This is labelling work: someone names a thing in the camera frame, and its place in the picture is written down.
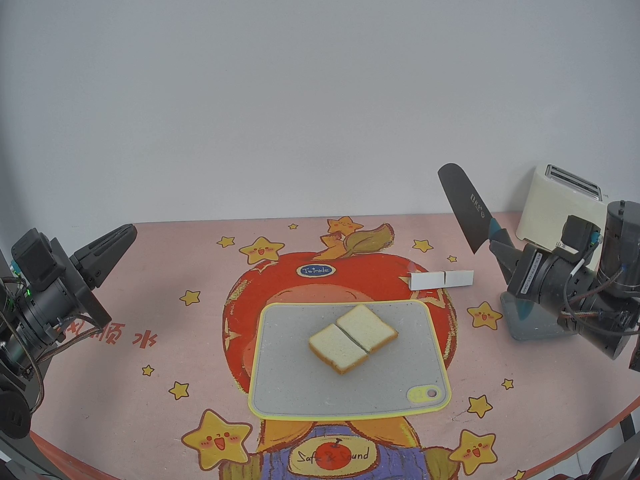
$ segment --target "cartoon star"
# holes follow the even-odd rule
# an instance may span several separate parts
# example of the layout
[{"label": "cartoon star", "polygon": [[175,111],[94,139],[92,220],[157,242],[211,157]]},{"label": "cartoon star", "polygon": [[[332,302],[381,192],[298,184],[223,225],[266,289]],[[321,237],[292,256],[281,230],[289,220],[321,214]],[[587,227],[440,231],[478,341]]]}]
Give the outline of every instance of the cartoon star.
[{"label": "cartoon star", "polygon": [[253,265],[261,260],[278,261],[278,251],[284,247],[284,244],[269,242],[264,236],[259,237],[251,245],[242,247],[240,252],[247,255],[247,263]]},{"label": "cartoon star", "polygon": [[467,412],[475,413],[482,418],[491,409],[493,409],[493,406],[486,401],[486,395],[482,395],[480,398],[469,396],[469,409],[467,409]]},{"label": "cartoon star", "polygon": [[191,290],[187,290],[180,300],[184,302],[185,306],[189,304],[196,304],[196,302],[200,302],[200,292],[192,292]]},{"label": "cartoon star", "polygon": [[433,247],[429,245],[428,240],[414,240],[412,249],[418,249],[419,251],[427,252],[429,249],[433,249]]},{"label": "cartoon star", "polygon": [[235,239],[236,239],[235,236],[231,236],[231,237],[223,236],[222,238],[220,238],[220,242],[216,242],[216,244],[222,245],[222,249],[224,249],[225,247],[229,247],[229,245],[234,245]]},{"label": "cartoon star", "polygon": [[188,397],[189,393],[187,393],[187,389],[189,389],[189,384],[180,384],[178,381],[173,382],[173,387],[169,389],[169,393],[175,396],[176,400],[180,400],[180,398]]},{"label": "cartoon star", "polygon": [[206,409],[200,418],[200,426],[182,436],[182,443],[197,450],[200,469],[210,471],[223,460],[238,464],[249,462],[244,441],[251,430],[248,423],[229,423]]},{"label": "cartoon star", "polygon": [[489,302],[483,302],[477,308],[469,308],[467,312],[474,318],[474,327],[486,325],[489,329],[498,330],[497,322],[502,318],[502,314],[498,313],[498,311],[493,311],[489,306]]},{"label": "cartoon star", "polygon": [[492,450],[495,434],[476,436],[473,432],[462,430],[460,446],[450,453],[449,459],[462,462],[465,475],[471,475],[480,464],[493,464],[498,457]]},{"label": "cartoon star", "polygon": [[229,350],[229,345],[231,345],[231,340],[240,338],[240,334],[238,334],[237,332],[233,332],[229,329],[228,318],[225,318],[225,330],[222,332],[222,338],[225,339],[225,350]]},{"label": "cartoon star", "polygon": [[345,236],[349,236],[358,229],[364,228],[362,224],[357,224],[351,220],[351,217],[340,217],[338,220],[327,219],[326,222],[329,224],[329,233],[340,232]]}]

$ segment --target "pink table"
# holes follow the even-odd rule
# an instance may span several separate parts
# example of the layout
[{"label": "pink table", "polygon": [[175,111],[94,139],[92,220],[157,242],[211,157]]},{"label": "pink table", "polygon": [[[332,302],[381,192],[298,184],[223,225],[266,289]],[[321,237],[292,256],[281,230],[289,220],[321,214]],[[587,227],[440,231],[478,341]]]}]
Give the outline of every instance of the pink table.
[{"label": "pink table", "polygon": [[[497,216],[512,236],[518,217]],[[295,471],[526,478],[638,405],[631,345],[612,362],[580,337],[510,337],[498,314],[500,270],[486,246],[471,254],[453,215],[150,223],[138,231],[96,292],[114,324],[53,361],[33,422],[44,439],[117,478],[297,478],[287,457],[327,433],[354,449],[373,446],[375,459],[334,470],[307,461]],[[317,263],[335,273],[300,275]],[[476,274],[472,287],[448,294],[411,292],[406,276],[415,269]],[[427,302],[436,321],[453,391],[444,410],[331,426],[265,422],[249,411],[265,303],[409,298]],[[483,320],[469,308],[494,313]]]}]

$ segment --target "white wall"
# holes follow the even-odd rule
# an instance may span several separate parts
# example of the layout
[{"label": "white wall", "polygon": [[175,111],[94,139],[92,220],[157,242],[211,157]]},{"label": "white wall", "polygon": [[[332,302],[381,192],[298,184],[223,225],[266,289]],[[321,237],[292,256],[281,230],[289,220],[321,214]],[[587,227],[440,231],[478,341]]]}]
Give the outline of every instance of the white wall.
[{"label": "white wall", "polygon": [[640,200],[640,0],[2,0],[0,244],[128,221]]}]

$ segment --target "black knife blade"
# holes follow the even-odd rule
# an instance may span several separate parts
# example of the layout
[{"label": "black knife blade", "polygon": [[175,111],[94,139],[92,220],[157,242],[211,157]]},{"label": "black knife blade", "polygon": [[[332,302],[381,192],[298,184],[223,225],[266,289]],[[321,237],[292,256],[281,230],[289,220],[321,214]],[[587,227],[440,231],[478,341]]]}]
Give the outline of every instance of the black knife blade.
[{"label": "black knife blade", "polygon": [[475,254],[489,238],[493,220],[491,212],[459,165],[443,165],[438,171],[438,177],[462,233]]}]

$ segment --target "red apple illustration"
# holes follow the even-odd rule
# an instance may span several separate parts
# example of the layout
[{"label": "red apple illustration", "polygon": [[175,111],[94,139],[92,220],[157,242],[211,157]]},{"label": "red apple illustration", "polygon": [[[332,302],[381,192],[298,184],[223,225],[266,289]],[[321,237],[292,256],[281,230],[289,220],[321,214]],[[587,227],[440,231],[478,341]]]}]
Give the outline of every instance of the red apple illustration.
[{"label": "red apple illustration", "polygon": [[336,437],[335,443],[323,443],[316,448],[316,464],[322,469],[342,469],[351,462],[351,450],[340,444],[342,439]]}]

